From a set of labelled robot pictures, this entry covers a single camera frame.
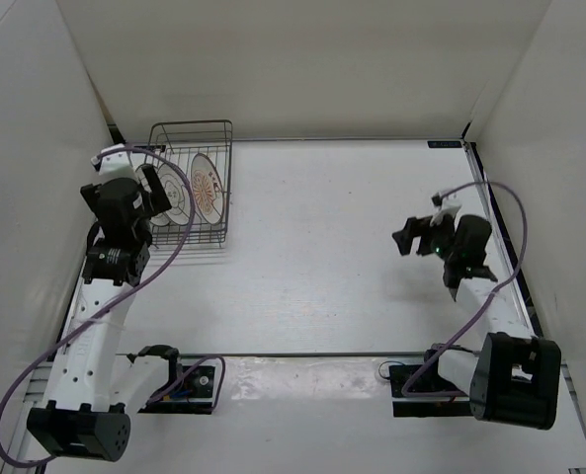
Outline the white plate clover motif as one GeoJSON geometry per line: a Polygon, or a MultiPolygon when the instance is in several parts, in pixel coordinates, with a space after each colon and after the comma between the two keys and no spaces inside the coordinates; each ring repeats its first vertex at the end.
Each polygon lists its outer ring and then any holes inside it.
{"type": "Polygon", "coordinates": [[[159,227],[170,224],[187,225],[190,221],[191,205],[185,184],[179,175],[165,164],[158,168],[157,175],[171,207],[169,210],[152,217],[151,223],[159,227]]]}

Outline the orange sunburst plate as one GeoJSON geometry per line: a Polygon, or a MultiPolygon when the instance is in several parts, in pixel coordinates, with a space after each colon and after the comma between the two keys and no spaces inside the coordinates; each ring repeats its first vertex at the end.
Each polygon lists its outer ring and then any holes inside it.
{"type": "Polygon", "coordinates": [[[224,189],[210,158],[197,153],[191,165],[191,184],[201,217],[210,225],[218,225],[224,212],[224,189]]]}

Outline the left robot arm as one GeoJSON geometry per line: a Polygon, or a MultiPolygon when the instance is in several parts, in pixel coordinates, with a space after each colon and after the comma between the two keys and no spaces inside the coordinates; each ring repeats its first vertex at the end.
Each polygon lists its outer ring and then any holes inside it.
{"type": "Polygon", "coordinates": [[[169,209],[155,168],[141,166],[80,191],[102,233],[87,249],[74,329],[64,338],[60,377],[27,429],[52,457],[116,462],[125,454],[131,419],[155,392],[180,390],[184,372],[170,347],[146,347],[113,376],[127,313],[150,257],[151,217],[169,209]]]}

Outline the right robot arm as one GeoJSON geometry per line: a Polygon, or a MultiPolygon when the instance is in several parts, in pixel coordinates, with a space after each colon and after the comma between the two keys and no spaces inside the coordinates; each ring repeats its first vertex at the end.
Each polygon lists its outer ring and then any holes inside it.
{"type": "Polygon", "coordinates": [[[459,336],[429,349],[400,387],[406,399],[464,398],[478,420],[547,431],[556,419],[561,350],[521,322],[499,292],[486,264],[490,223],[477,215],[410,217],[393,233],[401,255],[434,255],[443,262],[443,284],[469,313],[460,329],[476,330],[478,351],[459,336]]]}

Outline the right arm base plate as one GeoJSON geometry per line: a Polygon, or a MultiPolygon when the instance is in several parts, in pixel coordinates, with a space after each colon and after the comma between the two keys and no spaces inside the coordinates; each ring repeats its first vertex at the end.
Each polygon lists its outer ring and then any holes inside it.
{"type": "Polygon", "coordinates": [[[394,418],[471,417],[467,396],[458,396],[459,390],[440,377],[435,368],[428,369],[409,389],[415,397],[405,397],[402,389],[419,367],[419,364],[386,360],[377,368],[377,376],[389,384],[394,418]]]}

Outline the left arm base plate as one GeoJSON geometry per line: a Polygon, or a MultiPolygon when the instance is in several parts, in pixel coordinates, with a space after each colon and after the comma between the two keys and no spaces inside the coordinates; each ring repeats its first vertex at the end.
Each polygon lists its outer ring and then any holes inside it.
{"type": "Polygon", "coordinates": [[[211,415],[217,407],[226,375],[226,360],[222,356],[208,357],[181,365],[187,373],[181,384],[159,401],[144,406],[140,414],[211,415]]]}

